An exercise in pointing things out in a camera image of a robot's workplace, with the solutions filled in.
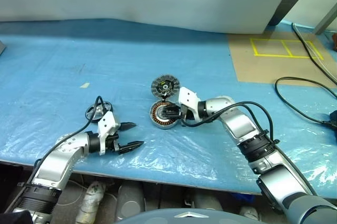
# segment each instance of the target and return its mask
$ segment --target circular disc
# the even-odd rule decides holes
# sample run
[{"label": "circular disc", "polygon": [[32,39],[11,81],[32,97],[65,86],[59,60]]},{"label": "circular disc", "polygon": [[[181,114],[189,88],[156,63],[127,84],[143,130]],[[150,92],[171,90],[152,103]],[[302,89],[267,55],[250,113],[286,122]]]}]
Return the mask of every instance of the circular disc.
[{"label": "circular disc", "polygon": [[160,99],[175,95],[179,91],[179,88],[179,80],[170,74],[156,78],[151,85],[153,95]]},{"label": "circular disc", "polygon": [[178,121],[176,119],[168,119],[162,114],[163,108],[171,104],[173,103],[169,101],[158,101],[152,105],[150,109],[150,118],[154,125],[161,129],[169,129],[177,124]]},{"label": "circular disc", "polygon": [[[90,117],[93,114],[94,105],[95,104],[92,104],[91,106],[89,106],[89,108],[85,112],[85,118],[87,118],[88,120],[90,119]],[[110,102],[104,101],[104,106],[108,111],[113,111],[113,107],[112,107]],[[100,119],[102,119],[102,117],[103,117],[103,106],[102,106],[101,102],[99,102],[99,103],[97,103],[96,112],[95,112],[94,118],[92,120],[92,123],[98,122]]]}]

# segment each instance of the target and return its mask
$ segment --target black plug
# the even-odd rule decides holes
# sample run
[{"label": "black plug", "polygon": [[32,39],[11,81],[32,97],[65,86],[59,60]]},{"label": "black plug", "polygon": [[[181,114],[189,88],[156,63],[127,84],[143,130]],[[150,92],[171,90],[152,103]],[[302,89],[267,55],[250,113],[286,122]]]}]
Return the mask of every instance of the black plug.
[{"label": "black plug", "polygon": [[337,110],[330,113],[330,121],[327,121],[325,125],[335,131],[335,137],[337,140]]}]

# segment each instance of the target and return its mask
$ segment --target black cable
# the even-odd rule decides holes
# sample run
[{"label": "black cable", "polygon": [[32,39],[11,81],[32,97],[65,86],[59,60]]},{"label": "black cable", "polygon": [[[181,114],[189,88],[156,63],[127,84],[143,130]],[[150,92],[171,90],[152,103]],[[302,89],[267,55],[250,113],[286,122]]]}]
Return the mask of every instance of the black cable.
[{"label": "black cable", "polygon": [[291,28],[293,29],[293,31],[295,32],[296,36],[298,37],[298,39],[301,41],[304,49],[306,50],[307,54],[310,57],[310,60],[314,63],[314,65],[326,76],[329,78],[329,80],[331,80],[335,85],[337,85],[337,81],[331,77],[316,61],[315,59],[312,57],[308,46],[306,45],[305,41],[303,40],[303,38],[300,36],[300,34],[298,33],[298,31],[296,30],[296,26],[294,23],[291,24]]},{"label": "black cable", "polygon": [[324,121],[324,120],[317,120],[317,119],[314,119],[308,115],[306,115],[305,113],[303,113],[302,111],[300,111],[298,108],[294,107],[293,105],[291,105],[279,92],[278,88],[277,88],[277,85],[279,83],[279,81],[282,81],[282,80],[298,80],[298,81],[306,81],[306,82],[311,82],[311,83],[314,83],[316,85],[319,85],[321,87],[323,87],[325,90],[327,90],[330,94],[332,94],[336,99],[337,99],[337,95],[330,89],[328,88],[327,86],[317,82],[317,81],[314,81],[314,80],[311,80],[311,79],[306,79],[306,78],[297,78],[297,77],[282,77],[282,78],[279,78],[278,80],[276,80],[275,82],[275,92],[276,94],[278,95],[278,97],[284,102],[286,103],[288,106],[290,106],[292,109],[294,109],[297,113],[299,113],[300,115],[302,115],[303,117],[311,120],[311,121],[314,121],[315,123],[320,123],[320,124],[324,124],[324,125],[330,125],[331,123],[329,121]]},{"label": "black cable", "polygon": [[[55,144],[40,160],[37,160],[35,162],[35,168],[33,169],[33,172],[31,174],[31,176],[28,178],[26,184],[29,184],[32,182],[34,176],[36,175],[37,171],[39,170],[41,164],[43,163],[43,161],[47,158],[47,156],[53,151],[55,150],[58,146],[60,146],[62,143],[64,143],[65,141],[67,141],[68,139],[70,139],[71,137],[77,135],[78,133],[82,132],[84,129],[86,129],[87,126],[89,126],[89,124],[91,123],[91,121],[94,118],[95,115],[95,111],[97,108],[97,104],[98,104],[98,100],[101,100],[102,106],[103,106],[103,110],[105,109],[104,103],[103,103],[103,99],[101,96],[98,96],[96,98],[95,104],[94,104],[94,112],[91,114],[91,117],[89,119],[89,121],[79,130],[77,130],[76,132],[73,132],[72,134],[66,136],[64,139],[62,139],[61,141],[59,141],[57,144]],[[19,197],[21,196],[21,194],[24,192],[24,190],[26,189],[26,186],[23,186],[21,191],[16,195],[16,197],[13,199],[12,203],[7,207],[5,213],[9,212],[12,207],[16,204],[17,200],[19,199]]]},{"label": "black cable", "polygon": [[184,119],[182,119],[181,122],[185,126],[188,126],[188,127],[197,127],[197,126],[200,126],[204,123],[212,122],[214,119],[218,118],[218,116],[220,116],[222,113],[226,112],[227,110],[229,110],[233,107],[245,107],[246,108],[246,104],[251,104],[251,105],[257,106],[264,112],[264,114],[266,115],[266,117],[268,119],[268,122],[269,122],[270,138],[273,141],[274,140],[274,126],[273,126],[272,118],[271,118],[270,114],[268,113],[268,111],[262,105],[260,105],[259,103],[253,102],[253,101],[242,101],[242,102],[232,104],[228,107],[222,108],[219,111],[215,112],[214,114],[208,116],[207,118],[205,118],[204,120],[202,120],[199,123],[189,124]]},{"label": "black cable", "polygon": [[[311,184],[308,182],[308,180],[306,179],[306,177],[301,173],[301,171],[299,170],[299,168],[292,162],[292,160],[275,144],[274,142],[274,129],[273,129],[273,120],[270,116],[270,114],[268,113],[268,111],[259,103],[255,103],[253,101],[243,101],[243,102],[238,102],[235,103],[233,105],[230,105],[228,107],[225,107],[223,109],[220,109],[219,111],[217,111],[216,113],[214,113],[211,116],[208,116],[206,119],[204,119],[203,121],[196,123],[196,124],[189,124],[187,123],[185,120],[181,120],[182,123],[188,127],[197,127],[200,126],[204,123],[210,122],[212,121],[214,118],[217,118],[218,116],[220,116],[222,113],[226,112],[227,110],[233,108],[233,107],[237,107],[237,106],[243,106],[243,107],[247,107],[245,104],[252,104],[255,106],[258,106],[260,109],[262,109],[262,111],[265,113],[266,117],[268,118],[269,121],[269,129],[270,129],[270,143],[273,145],[273,147],[279,151],[279,153],[284,157],[285,160],[288,161],[288,163],[294,168],[294,170],[298,173],[298,175],[300,176],[300,178],[303,180],[303,182],[306,184],[306,186],[308,187],[308,189],[310,190],[310,192],[312,193],[312,195],[317,196],[316,191],[314,190],[314,188],[311,186]],[[248,111],[250,113],[252,113],[252,117],[254,119],[254,122],[256,120],[255,115],[253,114],[253,112],[248,109]],[[260,131],[262,131],[261,126],[259,125],[259,123],[257,123],[257,126],[259,127]]]}]

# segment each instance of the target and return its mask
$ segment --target copper coil winding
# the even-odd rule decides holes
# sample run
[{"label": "copper coil winding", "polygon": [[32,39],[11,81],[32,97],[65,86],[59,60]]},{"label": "copper coil winding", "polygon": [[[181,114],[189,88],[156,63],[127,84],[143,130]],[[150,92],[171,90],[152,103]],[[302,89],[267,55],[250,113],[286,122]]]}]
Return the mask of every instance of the copper coil winding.
[{"label": "copper coil winding", "polygon": [[167,106],[167,105],[170,105],[170,104],[172,104],[172,103],[164,101],[164,102],[158,102],[154,105],[154,107],[152,109],[152,113],[151,113],[152,119],[154,120],[154,122],[156,122],[156,123],[158,123],[159,125],[162,125],[162,126],[168,126],[168,125],[170,125],[170,124],[172,124],[176,121],[174,119],[170,119],[168,121],[161,121],[157,118],[157,114],[156,114],[157,109],[161,106]]}]

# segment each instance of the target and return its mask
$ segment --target robotic arm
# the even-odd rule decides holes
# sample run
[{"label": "robotic arm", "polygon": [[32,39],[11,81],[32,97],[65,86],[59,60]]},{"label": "robotic arm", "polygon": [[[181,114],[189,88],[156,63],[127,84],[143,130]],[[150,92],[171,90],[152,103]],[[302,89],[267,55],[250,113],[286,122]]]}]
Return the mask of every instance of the robotic arm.
[{"label": "robotic arm", "polygon": [[[174,79],[169,85],[161,79],[164,76],[159,78],[160,81],[154,81],[152,86],[152,90],[156,90],[153,94],[157,97],[161,95],[159,102],[163,104],[159,107],[155,103],[151,108],[150,116],[154,124],[168,129],[179,119],[191,127],[220,120],[250,168],[259,175],[257,185],[274,209],[284,212],[293,224],[337,223],[337,207],[315,195],[306,178],[278,148],[278,141],[270,139],[267,130],[262,130],[242,113],[232,98],[224,96],[201,101],[196,93],[181,87],[178,106],[166,99],[172,95],[174,83],[179,82]],[[220,110],[223,112],[216,118],[210,118]],[[196,124],[188,124],[187,119],[196,121]]]},{"label": "robotic arm", "polygon": [[112,111],[107,111],[98,122],[97,133],[87,131],[66,140],[70,134],[61,137],[56,143],[63,142],[46,156],[32,180],[22,184],[25,190],[13,212],[28,210],[34,224],[50,223],[53,209],[76,162],[89,153],[99,152],[103,155],[106,150],[111,150],[122,154],[139,147],[142,141],[133,141],[124,146],[117,142],[117,130],[124,131],[134,126],[134,123],[120,123]]}]

